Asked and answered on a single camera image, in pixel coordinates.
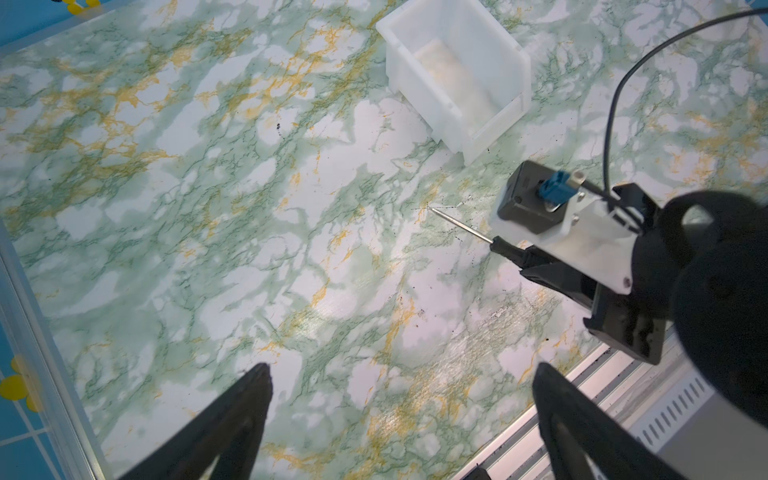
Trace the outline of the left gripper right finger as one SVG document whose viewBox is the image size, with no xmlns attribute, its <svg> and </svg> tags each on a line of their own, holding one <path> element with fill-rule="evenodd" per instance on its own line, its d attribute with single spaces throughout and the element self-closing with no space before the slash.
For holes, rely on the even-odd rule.
<svg viewBox="0 0 768 480">
<path fill-rule="evenodd" d="M 532 393 L 541 438 L 557 479 L 680 479 L 548 363 L 538 365 Z"/>
</svg>

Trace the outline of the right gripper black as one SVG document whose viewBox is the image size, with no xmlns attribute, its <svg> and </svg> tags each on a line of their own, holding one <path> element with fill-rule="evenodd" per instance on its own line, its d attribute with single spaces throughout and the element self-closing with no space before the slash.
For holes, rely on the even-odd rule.
<svg viewBox="0 0 768 480">
<path fill-rule="evenodd" d="M 581 188 L 563 221 L 541 234 L 501 220 L 495 210 L 494 237 L 525 249 L 525 279 L 586 308 L 584 325 L 593 336 L 656 365 L 669 317 L 669 262 L 655 225 L 660 207 L 634 183 L 615 187 L 610 196 L 627 205 L 628 213 Z"/>
</svg>

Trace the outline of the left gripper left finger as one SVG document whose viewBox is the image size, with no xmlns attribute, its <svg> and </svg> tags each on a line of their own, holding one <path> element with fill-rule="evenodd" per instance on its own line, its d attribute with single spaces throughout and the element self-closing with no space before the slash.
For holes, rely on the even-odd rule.
<svg viewBox="0 0 768 480">
<path fill-rule="evenodd" d="M 259 363 L 125 479 L 248 479 L 273 396 L 270 366 Z"/>
</svg>

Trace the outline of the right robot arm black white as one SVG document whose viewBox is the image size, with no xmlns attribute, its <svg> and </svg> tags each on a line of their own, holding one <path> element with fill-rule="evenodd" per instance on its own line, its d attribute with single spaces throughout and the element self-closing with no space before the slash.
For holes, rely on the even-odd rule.
<svg viewBox="0 0 768 480">
<path fill-rule="evenodd" d="M 631 291 L 618 295 L 543 250 L 496 236 L 490 249 L 524 278 L 590 310 L 587 330 L 645 363 L 661 359 L 672 322 L 706 380 L 732 405 L 767 423 L 767 209 L 727 192 L 683 195 L 659 208 L 638 186 L 614 189 L 651 217 L 632 252 Z"/>
</svg>

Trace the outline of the black handled screwdriver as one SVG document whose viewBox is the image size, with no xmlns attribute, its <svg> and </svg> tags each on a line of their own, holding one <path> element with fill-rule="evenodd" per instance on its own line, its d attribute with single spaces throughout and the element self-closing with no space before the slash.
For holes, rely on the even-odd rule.
<svg viewBox="0 0 768 480">
<path fill-rule="evenodd" d="M 489 246 L 489 250 L 491 252 L 504 257 L 505 259 L 514 263 L 520 269 L 532 268 L 534 266 L 543 265 L 547 262 L 545 257 L 534 252 L 532 248 L 528 248 L 528 249 L 519 248 L 517 246 L 510 244 L 509 242 L 507 242 L 506 240 L 504 240 L 499 236 L 496 236 L 493 238 L 488 237 L 487 235 L 466 225 L 465 223 L 448 215 L 447 213 L 442 212 L 441 210 L 438 210 L 434 207 L 430 207 L 429 210 L 435 213 L 436 215 L 438 215 L 443 220 L 464 230 L 465 232 L 471 234 L 475 238 L 487 243 Z"/>
</svg>

